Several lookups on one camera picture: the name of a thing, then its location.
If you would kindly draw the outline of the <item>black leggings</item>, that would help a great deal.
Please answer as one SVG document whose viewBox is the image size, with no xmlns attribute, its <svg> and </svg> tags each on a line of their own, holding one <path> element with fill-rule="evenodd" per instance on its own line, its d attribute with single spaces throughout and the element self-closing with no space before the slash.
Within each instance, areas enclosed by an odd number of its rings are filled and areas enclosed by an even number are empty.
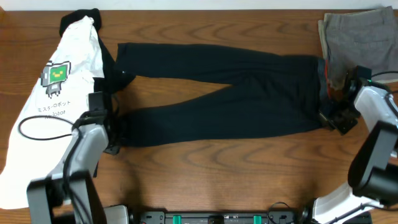
<svg viewBox="0 0 398 224">
<path fill-rule="evenodd" d="M 222 89 L 120 117 L 121 142 L 148 147 L 202 139 L 284 136 L 321 128 L 326 61 L 220 45 L 123 43 L 115 67 L 128 75 L 218 83 Z"/>
</svg>

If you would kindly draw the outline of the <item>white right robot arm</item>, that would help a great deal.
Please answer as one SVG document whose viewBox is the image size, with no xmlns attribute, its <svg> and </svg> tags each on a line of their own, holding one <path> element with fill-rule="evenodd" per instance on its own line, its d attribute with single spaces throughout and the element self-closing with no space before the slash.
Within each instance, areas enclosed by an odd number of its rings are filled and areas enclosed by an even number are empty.
<svg viewBox="0 0 398 224">
<path fill-rule="evenodd" d="M 397 106 L 393 91 L 374 82 L 368 68 L 357 66 L 346 74 L 343 97 L 320 116 L 345 134 L 363 117 L 369 135 L 352 161 L 348 180 L 336 190 L 313 200 L 300 223 L 358 222 L 372 210 L 397 211 Z"/>
</svg>

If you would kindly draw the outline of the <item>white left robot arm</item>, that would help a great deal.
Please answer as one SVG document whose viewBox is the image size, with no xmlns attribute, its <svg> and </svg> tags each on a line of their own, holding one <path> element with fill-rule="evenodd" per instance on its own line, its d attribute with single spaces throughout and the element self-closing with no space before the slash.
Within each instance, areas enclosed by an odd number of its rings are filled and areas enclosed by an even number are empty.
<svg viewBox="0 0 398 224">
<path fill-rule="evenodd" d="M 120 149 L 113 97 L 95 92 L 88 102 L 89 110 L 72 123 L 72 140 L 60 162 L 27 187 L 32 223 L 129 223 L 127 207 L 102 206 L 93 183 L 102 153 Z"/>
</svg>

